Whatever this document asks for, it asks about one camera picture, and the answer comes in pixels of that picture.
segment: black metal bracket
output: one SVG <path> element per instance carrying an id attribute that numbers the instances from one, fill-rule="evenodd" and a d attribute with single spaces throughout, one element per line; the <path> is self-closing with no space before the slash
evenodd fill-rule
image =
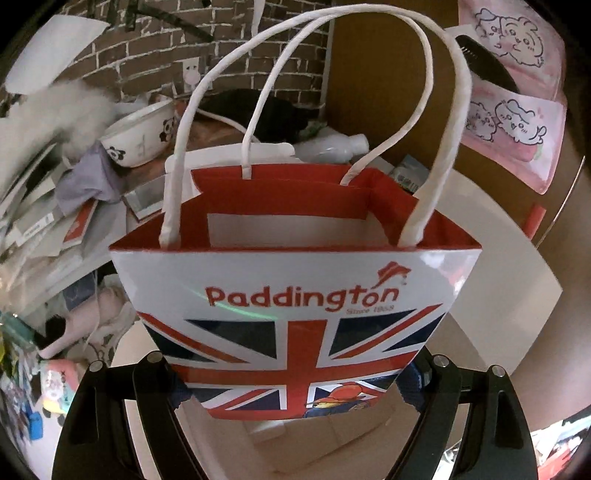
<path id="1" fill-rule="evenodd" d="M 423 349 L 413 362 L 422 376 L 422 414 L 387 480 L 431 480 L 445 450 L 457 407 L 470 411 L 452 480 L 537 480 L 534 448 L 509 376 L 458 368 Z M 74 397 L 57 446 L 54 480 L 139 480 L 124 400 L 135 400 L 163 480 L 208 480 L 182 433 L 174 408 L 178 378 L 160 352 L 136 365 L 94 362 Z"/>
<path id="2" fill-rule="evenodd" d="M 139 0 L 129 0 L 128 7 L 125 11 L 125 30 L 126 31 L 133 31 L 135 30 L 135 20 L 137 15 L 146 15 L 148 17 L 157 18 L 158 20 L 162 20 L 173 27 L 182 28 L 186 33 L 193 35 L 197 38 L 201 38 L 204 41 L 211 42 L 213 41 L 213 36 L 207 33 L 205 30 L 192 25 L 191 23 L 183 20 L 176 15 L 171 13 L 165 12 L 156 7 L 152 7 L 151 5 L 146 5 L 145 2 L 140 2 Z"/>

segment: paddington logo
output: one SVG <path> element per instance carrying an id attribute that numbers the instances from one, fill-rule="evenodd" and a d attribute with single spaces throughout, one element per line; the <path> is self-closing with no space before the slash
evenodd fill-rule
<path id="1" fill-rule="evenodd" d="M 289 286 L 283 291 L 271 293 L 271 286 L 266 285 L 260 291 L 252 294 L 234 291 L 226 293 L 219 287 L 207 287 L 205 293 L 207 300 L 212 307 L 216 303 L 228 302 L 235 307 L 324 307 L 327 312 L 338 312 L 346 304 L 357 305 L 358 308 L 367 310 L 347 309 L 347 314 L 361 314 L 369 312 L 373 307 L 375 312 L 384 312 L 391 307 L 375 306 L 377 303 L 395 301 L 400 293 L 398 288 L 380 288 L 386 282 L 392 281 L 395 277 L 402 279 L 402 285 L 406 285 L 406 279 L 410 268 L 403 267 L 396 262 L 390 262 L 384 268 L 378 270 L 378 282 L 371 288 L 363 288 L 355 285 L 354 288 L 343 288 L 342 290 L 331 291 L 327 294 L 319 291 L 305 291 L 302 287 Z"/>

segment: thin metal rod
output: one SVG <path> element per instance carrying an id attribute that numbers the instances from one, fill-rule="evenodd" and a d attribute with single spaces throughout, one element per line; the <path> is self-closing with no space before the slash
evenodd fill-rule
<path id="1" fill-rule="evenodd" d="M 538 243 L 536 243 L 536 245 L 535 245 L 536 248 L 540 247 L 541 243 L 544 241 L 546 236 L 550 233 L 550 230 L 552 230 L 552 227 L 556 223 L 556 220 L 558 220 L 558 216 L 560 216 L 560 214 L 562 213 L 562 210 L 564 209 L 566 202 L 569 201 L 570 194 L 573 193 L 574 188 L 576 187 L 577 183 L 579 182 L 579 177 L 581 176 L 581 172 L 583 171 L 584 165 L 585 165 L 585 156 L 583 156 L 583 158 L 581 159 L 581 165 L 579 165 L 579 170 L 578 170 L 577 174 L 574 176 L 573 184 L 570 186 L 569 192 L 566 194 L 566 197 L 564 198 L 562 205 L 560 205 L 558 212 L 556 212 L 556 215 L 554 216 L 554 218 L 552 219 L 552 221 L 548 225 L 548 228 L 546 229 L 546 231 L 544 232 L 544 234 L 542 235 L 542 237 L 540 238 Z"/>

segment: pink plastic pouch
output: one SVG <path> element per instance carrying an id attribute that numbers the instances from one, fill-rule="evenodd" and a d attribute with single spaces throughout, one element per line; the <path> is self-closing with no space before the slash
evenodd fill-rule
<path id="1" fill-rule="evenodd" d="M 554 28 L 522 0 L 459 0 L 460 25 L 511 74 L 520 95 L 473 75 L 462 143 L 538 193 L 548 189 L 566 121 L 566 55 Z"/>

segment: purple cloth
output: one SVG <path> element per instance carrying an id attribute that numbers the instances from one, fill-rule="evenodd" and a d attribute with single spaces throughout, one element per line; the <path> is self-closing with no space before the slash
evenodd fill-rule
<path id="1" fill-rule="evenodd" d="M 123 181 L 113 170 L 109 154 L 97 141 L 57 183 L 56 199 L 64 215 L 69 215 L 91 198 L 118 202 L 122 191 Z"/>

